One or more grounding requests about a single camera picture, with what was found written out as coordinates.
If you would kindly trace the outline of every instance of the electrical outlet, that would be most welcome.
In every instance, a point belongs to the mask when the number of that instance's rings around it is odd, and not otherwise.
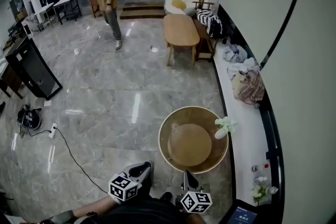
[[[55,128],[57,128],[57,124],[56,123],[53,123],[53,125],[52,125],[52,127],[51,127],[51,133],[49,134],[49,137],[50,138],[53,138],[54,137],[54,134],[55,134],[55,131],[56,131],[56,129]]]

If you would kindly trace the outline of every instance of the marble floor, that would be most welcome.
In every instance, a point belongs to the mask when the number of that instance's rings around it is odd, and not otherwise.
[[[17,112],[23,104],[42,107],[40,130],[56,122],[77,162],[107,191],[108,180],[125,166],[154,163],[153,197],[166,190],[180,192],[182,173],[162,158],[158,130],[172,111],[199,105],[223,116],[214,69],[207,61],[191,67],[191,53],[177,51],[166,66],[167,47],[162,19],[121,20],[123,47],[116,51],[110,27],[102,17],[85,16],[77,22],[48,27],[33,37],[63,89],[44,107],[23,87],[20,100],[1,92],[6,108],[0,117],[0,184],[13,212],[37,222],[93,202],[100,191],[74,163],[58,132],[19,136]],[[80,54],[75,56],[73,50]],[[132,113],[140,94],[139,113]],[[210,191],[214,205],[204,215],[218,223],[232,203],[230,156],[211,172],[197,176]]]

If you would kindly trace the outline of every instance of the gray pants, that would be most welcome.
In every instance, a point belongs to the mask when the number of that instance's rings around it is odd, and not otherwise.
[[[106,23],[108,23],[113,31],[113,35],[116,40],[121,40],[121,31],[117,20],[117,9],[115,8],[112,12],[106,13],[105,11],[100,11],[104,16]]]

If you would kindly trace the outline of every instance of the step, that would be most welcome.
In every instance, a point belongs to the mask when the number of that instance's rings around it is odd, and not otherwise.
[[[120,19],[148,19],[148,18],[163,18],[166,12],[163,9],[139,9],[139,10],[124,10],[120,14]]]
[[[164,2],[133,2],[125,3],[122,10],[138,10],[138,9],[163,9]]]

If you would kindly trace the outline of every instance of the white sneaker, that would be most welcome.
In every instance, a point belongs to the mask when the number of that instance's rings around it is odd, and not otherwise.
[[[122,46],[122,40],[117,40],[116,50],[120,49]]]

